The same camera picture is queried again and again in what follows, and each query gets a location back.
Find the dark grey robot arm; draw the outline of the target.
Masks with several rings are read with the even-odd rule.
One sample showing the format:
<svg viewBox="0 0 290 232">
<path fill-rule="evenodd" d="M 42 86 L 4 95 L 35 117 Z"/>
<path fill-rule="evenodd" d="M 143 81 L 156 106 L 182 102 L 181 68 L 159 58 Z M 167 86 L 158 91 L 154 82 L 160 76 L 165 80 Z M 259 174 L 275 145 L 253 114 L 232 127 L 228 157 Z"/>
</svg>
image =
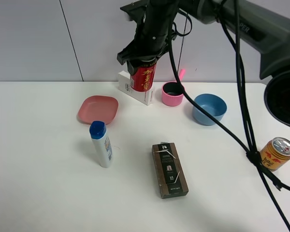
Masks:
<svg viewBox="0 0 290 232">
<path fill-rule="evenodd" d="M 239 32 L 261 55 L 260 79 L 272 77 L 264 93 L 267 110 L 290 127 L 290 19 L 246 0 L 139 0 L 121 10 L 137 24 L 134 39 L 117 55 L 131 74 L 168 52 L 168 25 L 177 13 Z"/>
</svg>

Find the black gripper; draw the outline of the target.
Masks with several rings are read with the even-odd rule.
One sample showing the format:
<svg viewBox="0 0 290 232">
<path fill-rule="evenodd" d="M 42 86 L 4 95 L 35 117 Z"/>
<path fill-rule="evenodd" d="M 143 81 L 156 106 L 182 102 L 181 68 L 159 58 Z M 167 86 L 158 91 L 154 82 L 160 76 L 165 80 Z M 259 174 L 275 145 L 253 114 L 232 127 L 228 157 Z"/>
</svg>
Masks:
<svg viewBox="0 0 290 232">
<path fill-rule="evenodd" d="M 162 54 L 177 7 L 176 0 L 139 0 L 120 8 L 137 24 L 134 39 L 117 54 L 120 64 L 127 63 L 130 75 L 137 72 L 136 60 L 150 61 Z"/>
</svg>

